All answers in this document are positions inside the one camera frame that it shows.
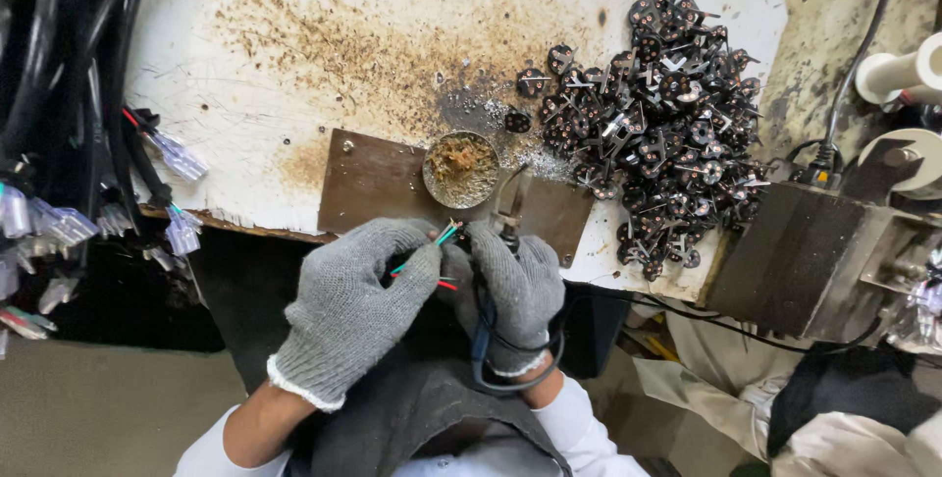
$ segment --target hand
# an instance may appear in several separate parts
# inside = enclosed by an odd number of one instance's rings
[[[549,321],[559,312],[565,295],[556,253],[536,236],[524,236],[520,239],[517,261],[486,222],[472,223],[467,233],[471,236],[472,256],[497,306],[497,332],[521,348],[546,344]],[[478,314],[471,262],[454,245],[445,246],[443,251],[443,274],[458,280],[458,291],[440,292],[439,298],[453,303],[458,321],[473,337]],[[496,374],[514,377],[539,366],[546,355],[511,350],[492,339],[488,362]]]
[[[416,221],[373,219],[304,258],[291,332],[268,359],[271,383],[325,412],[391,349],[438,282],[441,252]],[[384,289],[389,258],[415,249]]]

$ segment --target white spool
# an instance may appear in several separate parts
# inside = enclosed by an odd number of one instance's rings
[[[854,85],[872,104],[895,100],[902,89],[925,85],[942,90],[942,33],[927,38],[913,53],[896,57],[875,53],[857,67]]]

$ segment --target red wire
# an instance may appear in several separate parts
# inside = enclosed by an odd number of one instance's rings
[[[127,117],[127,120],[131,121],[131,123],[133,123],[134,126],[137,127],[137,121],[134,120],[134,117],[131,116],[131,113],[127,112],[127,109],[126,109],[126,108],[122,107],[121,112],[124,113],[124,116]]]
[[[396,278],[397,276],[399,276],[399,273],[394,272],[394,273],[390,274],[389,276],[392,276],[393,278]],[[438,281],[438,285],[441,286],[442,288],[447,288],[447,289],[452,290],[452,291],[457,291],[457,290],[458,290],[458,287],[455,286],[454,284],[449,284],[448,282],[445,282],[445,281],[442,281],[442,280],[439,280],[439,281]]]

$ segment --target clear plastic connector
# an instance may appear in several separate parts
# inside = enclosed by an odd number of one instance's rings
[[[26,313],[16,306],[7,306],[6,311],[16,315],[17,317],[23,320],[28,320],[29,322],[32,322],[33,324],[36,324],[37,326],[43,329],[49,330],[50,332],[58,331],[58,326],[56,326],[52,320],[49,320],[48,318],[43,317],[42,315],[38,315],[34,313]]]
[[[200,248],[198,236],[203,222],[196,216],[177,206],[168,206],[171,225],[167,227],[167,240],[171,242],[173,254],[184,256]]]
[[[98,228],[101,230],[102,238],[109,236],[124,237],[124,231],[133,228],[131,220],[124,214],[124,206],[117,203],[109,203],[102,207],[101,215],[98,217]]]
[[[75,208],[56,208],[40,198],[30,200],[30,206],[36,232],[56,237],[66,248],[98,234],[98,227]]]
[[[22,238],[32,229],[29,225],[29,201],[22,192],[10,185],[0,184],[0,216],[3,234],[7,238]]]
[[[20,288],[20,273],[16,259],[10,254],[0,256],[0,301]]]
[[[77,278],[53,278],[40,297],[40,313],[49,315],[61,303],[72,300],[72,293],[78,286]]]
[[[170,271],[173,268],[173,257],[167,254],[167,251],[164,251],[161,247],[144,249],[143,254],[145,260],[155,260],[166,271]]]
[[[49,334],[27,318],[20,318],[10,312],[9,308],[0,309],[0,322],[25,339],[47,339]]]
[[[188,182],[206,175],[209,167],[176,139],[163,133],[147,134],[147,138],[160,150],[164,164]]]

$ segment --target wooden board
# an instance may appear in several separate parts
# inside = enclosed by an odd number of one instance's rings
[[[344,152],[344,142],[353,149]],[[488,218],[495,196],[478,206],[455,210],[435,201],[422,182],[425,150],[366,134],[335,129],[327,158],[317,224],[343,234],[372,218],[426,218],[435,225],[449,218]],[[509,173],[502,173],[502,178]],[[535,178],[521,212],[521,232],[536,234],[570,267],[595,198],[585,188]]]

